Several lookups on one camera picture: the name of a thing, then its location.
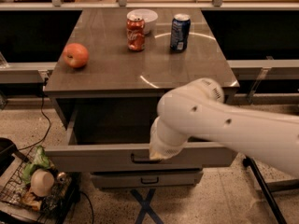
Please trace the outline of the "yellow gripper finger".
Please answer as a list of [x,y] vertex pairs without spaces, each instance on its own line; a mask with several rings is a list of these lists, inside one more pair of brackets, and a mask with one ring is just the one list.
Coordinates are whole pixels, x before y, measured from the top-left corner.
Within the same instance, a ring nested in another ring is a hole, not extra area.
[[157,161],[157,160],[164,160],[164,155],[162,155],[161,153],[155,151],[155,150],[152,150],[150,153],[149,153],[149,158],[152,160],[152,161]]

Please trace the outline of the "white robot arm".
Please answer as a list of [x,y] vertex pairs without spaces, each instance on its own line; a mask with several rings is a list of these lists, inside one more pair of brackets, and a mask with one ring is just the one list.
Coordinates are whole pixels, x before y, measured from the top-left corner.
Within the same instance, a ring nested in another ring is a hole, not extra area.
[[170,159],[195,137],[299,177],[299,117],[241,109],[223,99],[221,86],[210,78],[167,92],[150,128],[149,157]]

